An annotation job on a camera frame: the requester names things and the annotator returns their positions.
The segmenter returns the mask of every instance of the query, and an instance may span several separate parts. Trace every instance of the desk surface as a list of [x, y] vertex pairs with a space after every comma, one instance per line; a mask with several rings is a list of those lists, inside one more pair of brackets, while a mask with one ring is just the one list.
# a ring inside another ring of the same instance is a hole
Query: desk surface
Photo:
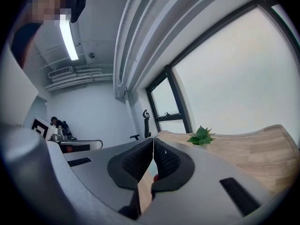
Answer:
[[[162, 141], [196, 146], [186, 142], [191, 134], [162, 131], [153, 137], [155, 136]], [[273, 194], [291, 187], [298, 175], [299, 149], [281, 125], [241, 135], [216, 134], [213, 138], [215, 140], [209, 145], [204, 145], [204, 149], [222, 156], [251, 174]], [[138, 186], [142, 212], [151, 203], [152, 183], [152, 175], [146, 172]]]

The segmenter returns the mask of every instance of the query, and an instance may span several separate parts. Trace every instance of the black chair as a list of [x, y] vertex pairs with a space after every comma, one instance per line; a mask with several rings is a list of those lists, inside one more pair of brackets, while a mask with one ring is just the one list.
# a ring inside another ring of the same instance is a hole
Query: black chair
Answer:
[[[147, 113], [147, 109], [142, 113], [142, 116], [145, 118], [144, 119], [144, 124], [145, 124], [145, 138], [150, 137], [151, 133], [149, 132], [149, 118], [150, 115]], [[139, 140], [138, 138], [139, 134], [131, 136], [130, 138], [135, 138], [136, 140]]]

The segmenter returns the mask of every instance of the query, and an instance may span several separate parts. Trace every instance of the ceiling light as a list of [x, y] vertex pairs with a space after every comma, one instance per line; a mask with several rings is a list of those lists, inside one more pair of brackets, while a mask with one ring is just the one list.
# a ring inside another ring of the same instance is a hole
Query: ceiling light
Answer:
[[70, 23], [69, 20], [66, 19], [66, 15], [60, 15], [60, 31], [71, 60], [78, 60], [77, 52], [72, 39]]

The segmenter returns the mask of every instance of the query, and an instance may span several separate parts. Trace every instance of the black window frame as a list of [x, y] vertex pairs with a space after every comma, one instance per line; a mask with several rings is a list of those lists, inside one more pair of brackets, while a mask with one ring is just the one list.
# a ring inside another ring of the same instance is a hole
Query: black window frame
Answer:
[[[150, 102], [150, 106], [153, 112], [155, 124], [157, 130], [160, 132], [159, 121], [168, 121], [168, 120], [183, 120], [186, 133], [192, 133], [192, 126], [190, 117], [188, 115], [188, 110], [183, 99], [182, 93], [179, 89], [178, 83], [175, 79], [175, 76], [172, 72], [172, 67], [176, 66], [180, 61], [182, 61], [186, 56], [188, 56], [195, 48], [200, 46], [207, 39], [215, 35], [225, 26], [229, 25], [234, 20], [243, 16], [247, 12], [253, 10], [254, 8], [259, 8], [263, 13], [265, 13], [271, 21], [276, 25], [276, 27], [281, 31], [281, 33], [286, 38], [289, 46], [291, 47], [294, 55], [297, 59], [297, 69], [300, 74], [300, 46], [293, 35], [292, 31], [285, 23], [285, 21], [280, 17], [280, 15], [272, 8], [272, 6], [278, 4], [277, 0], [252, 0], [240, 8], [234, 10], [217, 23], [212, 25], [209, 29], [207, 29], [204, 33], [202, 33], [199, 37], [197, 37], [189, 46], [187, 46], [172, 62], [165, 66], [164, 70], [154, 79], [154, 81], [146, 88], [148, 99]], [[155, 108], [155, 104], [153, 101], [153, 97], [151, 92], [165, 79], [168, 78], [179, 113], [173, 115], [167, 115], [163, 117], [159, 117]]]

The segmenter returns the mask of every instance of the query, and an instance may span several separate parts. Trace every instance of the white ceiling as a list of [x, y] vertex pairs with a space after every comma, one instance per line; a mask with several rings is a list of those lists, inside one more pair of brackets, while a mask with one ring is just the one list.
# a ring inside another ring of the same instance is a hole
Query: white ceiling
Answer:
[[[48, 63], [47, 66], [57, 69], [86, 64], [113, 64], [118, 28], [126, 2], [127, 0], [86, 0], [86, 7], [78, 21], [71, 24], [79, 57], [76, 61], [71, 61], [68, 56], [59, 22], [45, 21], [34, 41]], [[91, 59], [89, 53], [94, 53], [95, 58]]]

